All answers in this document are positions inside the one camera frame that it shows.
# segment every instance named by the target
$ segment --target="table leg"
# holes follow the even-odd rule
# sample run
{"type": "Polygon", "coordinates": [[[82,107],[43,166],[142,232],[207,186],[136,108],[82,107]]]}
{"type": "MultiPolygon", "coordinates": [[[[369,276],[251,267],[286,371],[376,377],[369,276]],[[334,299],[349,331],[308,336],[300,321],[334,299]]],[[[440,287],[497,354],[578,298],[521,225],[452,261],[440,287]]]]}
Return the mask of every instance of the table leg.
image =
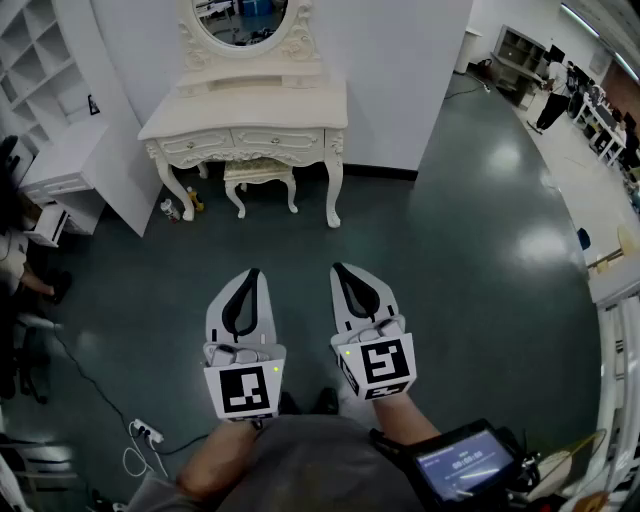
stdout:
{"type": "Polygon", "coordinates": [[[342,130],[326,130],[324,163],[329,174],[327,189],[327,224],[332,228],[340,227],[340,217],[336,213],[336,200],[342,188],[342,130]]]}
{"type": "Polygon", "coordinates": [[[580,112],[578,112],[578,115],[576,116],[576,118],[573,120],[573,124],[576,124],[578,122],[578,119],[580,119],[580,116],[584,113],[584,110],[587,108],[587,104],[583,103],[582,106],[580,107],[580,112]]]}
{"type": "Polygon", "coordinates": [[[240,201],[238,194],[236,194],[236,186],[237,183],[234,183],[233,181],[227,181],[224,184],[224,189],[227,192],[227,197],[231,199],[231,202],[238,207],[238,218],[244,219],[244,216],[247,212],[244,208],[244,203],[240,201]]]}
{"type": "Polygon", "coordinates": [[[184,213],[182,214],[182,218],[184,220],[193,220],[193,203],[191,202],[191,199],[189,199],[187,191],[182,185],[180,185],[176,177],[173,175],[173,171],[171,170],[169,162],[167,162],[160,155],[156,155],[154,158],[162,183],[164,183],[167,188],[171,190],[171,192],[173,192],[178,197],[178,199],[180,199],[180,201],[182,201],[182,204],[184,205],[184,213]]]}
{"type": "Polygon", "coordinates": [[[609,141],[609,144],[607,144],[607,146],[604,148],[604,151],[602,153],[600,153],[600,156],[598,157],[598,160],[602,161],[602,159],[604,158],[604,155],[606,155],[609,150],[611,149],[611,146],[613,146],[613,139],[611,139],[609,141]]]}
{"type": "Polygon", "coordinates": [[[622,150],[623,150],[623,149],[624,149],[624,148],[623,148],[622,146],[620,146],[620,147],[618,148],[618,151],[616,151],[616,152],[615,152],[615,154],[613,155],[613,158],[611,159],[611,162],[609,162],[609,163],[607,164],[609,167],[613,167],[613,164],[614,164],[614,163],[615,163],[615,161],[618,159],[618,157],[620,156],[620,153],[622,153],[622,150]]]}
{"type": "Polygon", "coordinates": [[[282,181],[284,181],[285,185],[287,186],[289,211],[291,211],[291,213],[298,213],[298,207],[293,204],[293,201],[296,198],[296,180],[293,175],[291,175],[283,178],[282,181]]]}
{"type": "Polygon", "coordinates": [[[203,180],[206,180],[209,177],[209,168],[207,167],[206,162],[200,162],[198,164],[198,170],[200,171],[200,177],[203,180]]]}

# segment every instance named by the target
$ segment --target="oval mirror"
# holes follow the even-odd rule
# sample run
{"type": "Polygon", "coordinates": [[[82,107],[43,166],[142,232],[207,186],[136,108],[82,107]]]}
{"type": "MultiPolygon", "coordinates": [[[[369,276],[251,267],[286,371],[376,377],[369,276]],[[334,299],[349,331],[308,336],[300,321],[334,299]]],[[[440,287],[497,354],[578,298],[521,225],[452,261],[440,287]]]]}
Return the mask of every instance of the oval mirror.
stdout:
{"type": "Polygon", "coordinates": [[[252,46],[280,26],[288,0],[193,0],[204,29],[230,46],[252,46]]]}

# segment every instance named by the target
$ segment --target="power strip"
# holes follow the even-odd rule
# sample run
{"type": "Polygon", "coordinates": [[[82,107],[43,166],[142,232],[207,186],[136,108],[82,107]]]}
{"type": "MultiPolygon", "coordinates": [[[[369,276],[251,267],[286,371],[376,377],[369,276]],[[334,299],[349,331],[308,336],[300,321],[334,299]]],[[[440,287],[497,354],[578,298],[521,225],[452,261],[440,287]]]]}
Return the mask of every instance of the power strip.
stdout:
{"type": "Polygon", "coordinates": [[[133,429],[138,432],[141,427],[143,429],[142,435],[146,435],[151,441],[153,441],[154,444],[160,444],[162,441],[164,441],[164,436],[155,428],[148,425],[142,420],[134,420],[133,429]]]}

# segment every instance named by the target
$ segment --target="person's arm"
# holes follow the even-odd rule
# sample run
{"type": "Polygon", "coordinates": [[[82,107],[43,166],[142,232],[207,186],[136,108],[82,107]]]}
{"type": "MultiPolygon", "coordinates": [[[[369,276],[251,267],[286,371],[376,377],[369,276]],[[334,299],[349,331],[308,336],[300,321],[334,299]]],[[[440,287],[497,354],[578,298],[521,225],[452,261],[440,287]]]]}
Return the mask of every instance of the person's arm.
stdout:
{"type": "Polygon", "coordinates": [[[410,445],[440,435],[406,393],[374,400],[373,408],[385,436],[391,441],[410,445]]]}
{"type": "Polygon", "coordinates": [[[228,491],[244,473],[256,435],[248,421],[220,425],[180,471],[178,489],[199,501],[228,491]]]}
{"type": "Polygon", "coordinates": [[[129,512],[198,512],[221,500],[242,477],[256,430],[247,422],[223,423],[180,471],[174,484],[147,473],[129,512]]]}

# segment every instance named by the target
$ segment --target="white cabinet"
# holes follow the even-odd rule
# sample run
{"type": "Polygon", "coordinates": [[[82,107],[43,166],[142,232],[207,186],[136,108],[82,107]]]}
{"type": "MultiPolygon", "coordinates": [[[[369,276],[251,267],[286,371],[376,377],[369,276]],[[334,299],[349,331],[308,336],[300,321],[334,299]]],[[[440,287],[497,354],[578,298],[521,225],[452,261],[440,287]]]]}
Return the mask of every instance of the white cabinet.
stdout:
{"type": "Polygon", "coordinates": [[[0,0],[0,116],[36,155],[20,192],[88,234],[106,201],[142,236],[162,183],[88,0],[0,0]]]}

